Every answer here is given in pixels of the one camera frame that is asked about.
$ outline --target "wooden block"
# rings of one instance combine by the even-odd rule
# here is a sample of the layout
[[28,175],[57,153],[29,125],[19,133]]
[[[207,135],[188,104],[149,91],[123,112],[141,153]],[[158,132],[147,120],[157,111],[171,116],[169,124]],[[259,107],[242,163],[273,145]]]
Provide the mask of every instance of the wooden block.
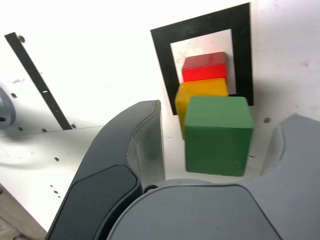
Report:
[[227,79],[227,64],[224,52],[215,52],[187,57],[182,67],[184,82],[204,79]]
[[244,97],[192,97],[185,117],[186,171],[243,176],[253,129]]
[[175,108],[179,116],[182,138],[185,139],[185,116],[190,97],[193,96],[228,96],[224,78],[183,82],[175,97]]

